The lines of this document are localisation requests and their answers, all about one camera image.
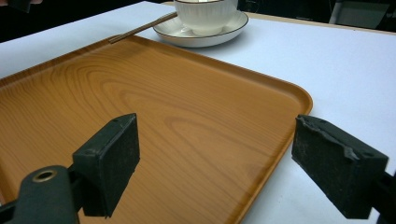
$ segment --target teacup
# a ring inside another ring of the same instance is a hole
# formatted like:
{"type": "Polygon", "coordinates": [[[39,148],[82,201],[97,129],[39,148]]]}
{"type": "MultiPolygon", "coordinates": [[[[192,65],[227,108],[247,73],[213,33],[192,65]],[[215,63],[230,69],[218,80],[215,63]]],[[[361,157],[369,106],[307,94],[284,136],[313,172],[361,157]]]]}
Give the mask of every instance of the teacup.
{"type": "Polygon", "coordinates": [[[238,0],[174,0],[177,16],[196,35],[216,35],[236,13],[238,0]]]}

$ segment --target saucer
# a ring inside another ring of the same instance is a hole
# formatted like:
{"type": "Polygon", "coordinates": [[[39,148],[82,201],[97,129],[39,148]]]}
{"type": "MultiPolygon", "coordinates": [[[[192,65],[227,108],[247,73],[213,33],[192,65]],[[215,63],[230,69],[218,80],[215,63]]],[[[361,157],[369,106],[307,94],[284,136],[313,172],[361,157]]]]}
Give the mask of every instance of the saucer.
{"type": "Polygon", "coordinates": [[[202,48],[221,44],[235,38],[241,34],[246,24],[248,24],[247,14],[237,11],[217,35],[196,35],[190,28],[183,25],[179,17],[160,23],[153,29],[162,40],[170,44],[186,48],[202,48]]]}

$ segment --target hand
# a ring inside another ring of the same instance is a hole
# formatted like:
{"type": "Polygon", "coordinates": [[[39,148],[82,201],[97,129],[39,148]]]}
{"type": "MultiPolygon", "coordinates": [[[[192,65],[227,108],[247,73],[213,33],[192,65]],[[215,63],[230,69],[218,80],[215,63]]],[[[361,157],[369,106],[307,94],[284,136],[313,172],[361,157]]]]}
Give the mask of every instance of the hand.
{"type": "MultiPolygon", "coordinates": [[[[30,4],[40,4],[43,0],[32,0],[30,4]]],[[[0,7],[7,6],[8,0],[0,0],[0,7]]]]}

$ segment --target white tabletop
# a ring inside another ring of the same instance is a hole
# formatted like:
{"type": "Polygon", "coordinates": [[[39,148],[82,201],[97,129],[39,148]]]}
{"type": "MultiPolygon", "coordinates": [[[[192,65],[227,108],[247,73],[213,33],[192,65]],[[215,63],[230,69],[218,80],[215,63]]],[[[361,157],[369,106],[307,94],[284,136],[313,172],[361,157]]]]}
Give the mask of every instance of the white tabletop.
{"type": "MultiPolygon", "coordinates": [[[[0,77],[124,33],[174,11],[142,2],[0,44],[0,77]]],[[[152,29],[140,34],[161,41],[152,29]]],[[[389,156],[396,170],[396,35],[250,19],[222,45],[191,51],[295,83],[326,119],[389,156]]],[[[290,148],[245,223],[375,223],[347,220],[291,159],[290,148]]]]}

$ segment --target brown tray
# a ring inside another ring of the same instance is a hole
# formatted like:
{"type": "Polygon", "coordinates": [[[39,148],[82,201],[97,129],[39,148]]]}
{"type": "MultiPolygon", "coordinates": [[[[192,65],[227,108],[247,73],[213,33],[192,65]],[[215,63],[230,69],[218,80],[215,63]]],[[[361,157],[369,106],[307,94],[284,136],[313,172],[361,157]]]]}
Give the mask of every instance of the brown tray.
{"type": "Polygon", "coordinates": [[[68,167],[111,119],[136,113],[141,162],[113,217],[81,223],[237,223],[312,108],[288,82],[133,36],[0,79],[5,202],[36,169],[68,167]]]}

